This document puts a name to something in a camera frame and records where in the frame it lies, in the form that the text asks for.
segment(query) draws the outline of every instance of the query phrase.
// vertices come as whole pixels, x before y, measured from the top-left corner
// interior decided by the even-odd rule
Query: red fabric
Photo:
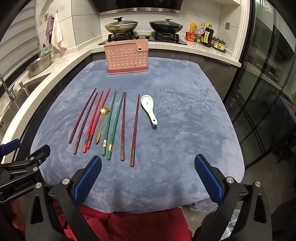
[[[67,237],[76,240],[58,203],[55,208]],[[101,241],[191,241],[183,210],[173,208],[153,213],[103,213],[78,206]]]

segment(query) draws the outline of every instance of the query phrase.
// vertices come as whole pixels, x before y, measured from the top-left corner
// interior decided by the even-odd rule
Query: blue tablecloth
[[[159,211],[209,198],[194,169],[194,158],[200,153],[225,176],[233,176],[238,182],[242,180],[244,162],[234,128],[220,97],[201,68],[189,61],[165,58],[149,58],[148,64],[147,72],[108,75],[106,60],[94,61],[58,96],[31,149],[34,151],[44,144],[51,148],[50,156],[40,166],[48,184],[72,177],[98,155],[102,158],[102,171],[84,204],[110,213]],[[77,155],[73,155],[73,148],[84,116],[72,144],[68,143],[77,118],[95,87],[99,94],[111,88],[107,107],[117,90],[109,139],[121,94],[123,91],[127,93],[125,161],[120,161],[122,111],[110,161],[101,155],[102,141],[98,145],[92,143],[91,148],[82,153],[95,104]],[[148,115],[140,106],[135,167],[130,167],[138,94],[153,97],[158,125],[156,129],[152,128]]]

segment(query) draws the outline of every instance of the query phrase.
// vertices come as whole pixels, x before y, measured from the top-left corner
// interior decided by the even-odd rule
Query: stainless steel sink
[[[23,89],[20,89],[15,94],[15,100],[9,101],[8,105],[4,110],[1,111],[0,115],[0,143],[3,140],[4,134],[11,123],[12,119],[21,108],[22,104],[26,101],[28,96],[37,88],[37,86],[50,74],[36,78],[23,85]]]

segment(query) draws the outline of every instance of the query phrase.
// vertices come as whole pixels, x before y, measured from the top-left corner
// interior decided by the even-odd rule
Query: cabinet door
[[[223,100],[233,80],[237,67],[197,54],[191,54],[190,61],[200,66]]]

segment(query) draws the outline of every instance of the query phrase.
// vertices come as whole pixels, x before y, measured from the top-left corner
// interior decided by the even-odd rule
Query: person's hand
[[[13,220],[12,220],[12,225],[16,228],[19,229],[20,231],[25,231],[25,221],[24,217],[22,214],[22,211],[20,210],[20,203],[18,200],[14,200],[10,203],[10,209],[11,211],[15,214]]]

